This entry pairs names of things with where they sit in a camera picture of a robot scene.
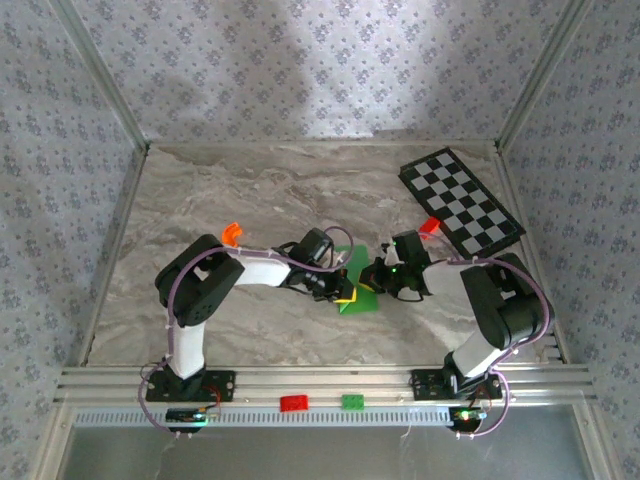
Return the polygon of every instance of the gray marble table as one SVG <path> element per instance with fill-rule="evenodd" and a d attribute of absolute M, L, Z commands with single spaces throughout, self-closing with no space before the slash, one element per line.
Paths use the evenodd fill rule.
<path fill-rule="evenodd" d="M 496 195 L 483 149 L 452 148 Z M 152 148 L 143 168 L 107 289 L 91 365 L 142 365 L 166 352 L 157 272 L 204 233 L 238 222 L 241 244 L 272 247 L 312 227 L 342 225 L 371 258 L 391 234 L 418 228 L 422 207 L 399 167 L 434 146 L 261 146 Z M 343 239 L 336 237 L 338 244 Z M 447 256 L 435 242 L 432 258 Z M 418 304 L 379 297 L 375 313 L 342 316 L 337 306 L 287 290 L 233 289 L 206 327 L 210 365 L 439 364 L 472 332 L 471 312 L 447 296 Z"/>

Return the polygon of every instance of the floral pattern wall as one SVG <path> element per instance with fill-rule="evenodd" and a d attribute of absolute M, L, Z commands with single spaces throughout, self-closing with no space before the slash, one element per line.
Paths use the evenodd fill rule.
<path fill-rule="evenodd" d="M 596 0 L 507 153 L 572 359 L 640 478 L 640 4 Z"/>
<path fill-rule="evenodd" d="M 495 138 L 565 4 L 75 3 L 162 142 Z"/>
<path fill-rule="evenodd" d="M 26 478 L 88 326 L 134 147 L 48 3 L 3 2 L 0 17 L 0 478 L 9 480 Z"/>

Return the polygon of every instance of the green paper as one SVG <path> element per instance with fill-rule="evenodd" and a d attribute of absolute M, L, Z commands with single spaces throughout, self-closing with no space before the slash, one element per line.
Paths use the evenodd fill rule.
<path fill-rule="evenodd" d="M 349 247 L 336 247 L 336 252 L 344 252 Z M 338 305 L 340 315 L 378 311 L 378 296 L 358 283 L 360 272 L 369 266 L 369 254 L 366 245 L 356 245 L 351 260 L 347 264 L 347 278 L 356 287 L 356 301 Z"/>

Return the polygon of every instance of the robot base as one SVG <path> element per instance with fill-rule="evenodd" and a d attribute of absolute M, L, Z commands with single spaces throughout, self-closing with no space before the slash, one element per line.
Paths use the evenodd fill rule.
<path fill-rule="evenodd" d="M 451 380 L 446 377 L 445 371 L 441 368 L 429 370 L 411 370 L 409 381 L 413 389 L 413 399 L 420 400 L 473 400 L 476 391 L 484 387 L 485 395 L 478 399 L 499 400 L 502 398 L 500 388 L 500 378 L 497 375 L 486 375 L 474 379 L 468 384 L 457 386 L 455 389 L 451 385 Z"/>
<path fill-rule="evenodd" d="M 149 379 L 146 401 L 215 403 L 233 401 L 236 372 L 233 370 L 202 369 L 187 380 L 182 380 L 169 367 L 154 372 Z"/>

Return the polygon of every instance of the chessboard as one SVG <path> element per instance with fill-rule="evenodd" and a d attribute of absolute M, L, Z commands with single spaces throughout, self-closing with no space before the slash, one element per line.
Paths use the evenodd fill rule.
<path fill-rule="evenodd" d="M 403 166 L 399 177 L 440 220 L 442 232 L 464 258 L 494 255 L 525 233 L 450 148 Z"/>

